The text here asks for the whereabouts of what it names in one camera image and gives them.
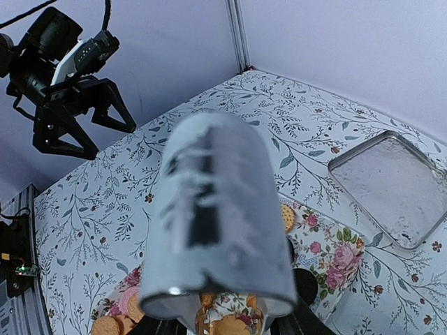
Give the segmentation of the silver white tongs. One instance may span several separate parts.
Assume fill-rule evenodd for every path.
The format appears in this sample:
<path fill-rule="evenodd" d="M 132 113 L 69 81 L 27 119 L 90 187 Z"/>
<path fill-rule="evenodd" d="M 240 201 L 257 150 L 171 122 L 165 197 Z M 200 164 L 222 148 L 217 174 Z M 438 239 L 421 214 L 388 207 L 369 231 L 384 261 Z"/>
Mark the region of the silver white tongs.
<path fill-rule="evenodd" d="M 268 149 L 226 113 L 198 113 L 170 135 L 161 161 L 140 309 L 194 328 L 200 295 L 254 295 L 267 315 L 298 302 Z"/>

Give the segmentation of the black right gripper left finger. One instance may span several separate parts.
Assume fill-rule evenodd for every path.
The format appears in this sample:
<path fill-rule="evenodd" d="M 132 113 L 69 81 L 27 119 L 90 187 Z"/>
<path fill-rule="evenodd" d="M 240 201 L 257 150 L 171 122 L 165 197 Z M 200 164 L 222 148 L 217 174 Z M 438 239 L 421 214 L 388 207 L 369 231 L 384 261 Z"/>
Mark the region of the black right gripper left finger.
<path fill-rule="evenodd" d="M 177 320 L 158 320 L 144 316 L 131 335 L 187 335 L 187 328 Z"/>

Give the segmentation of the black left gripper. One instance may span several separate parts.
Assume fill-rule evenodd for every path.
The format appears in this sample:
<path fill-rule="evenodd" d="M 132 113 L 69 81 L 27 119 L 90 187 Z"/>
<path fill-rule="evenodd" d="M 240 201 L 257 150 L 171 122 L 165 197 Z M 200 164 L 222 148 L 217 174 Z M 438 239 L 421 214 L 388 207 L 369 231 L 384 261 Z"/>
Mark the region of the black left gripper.
<path fill-rule="evenodd" d="M 33 145 L 44 154 L 94 160 L 99 149 L 75 119 L 91 108 L 94 124 L 124 133 L 136 129 L 117 85 L 107 78 L 88 75 L 49 87 L 37 79 L 22 86 L 10 82 L 6 93 L 15 97 L 13 108 L 24 116 L 27 113 L 19 106 L 23 96 L 36 105 Z"/>

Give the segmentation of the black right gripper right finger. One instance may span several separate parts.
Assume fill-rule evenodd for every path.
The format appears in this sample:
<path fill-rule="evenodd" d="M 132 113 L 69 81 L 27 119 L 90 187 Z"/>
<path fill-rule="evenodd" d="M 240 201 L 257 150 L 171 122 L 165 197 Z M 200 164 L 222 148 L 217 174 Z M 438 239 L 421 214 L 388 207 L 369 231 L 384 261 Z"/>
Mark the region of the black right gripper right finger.
<path fill-rule="evenodd" d="M 335 335 L 312 312 L 304 300 L 300 300 L 291 314 L 277 319 L 277 331 L 281 335 Z"/>

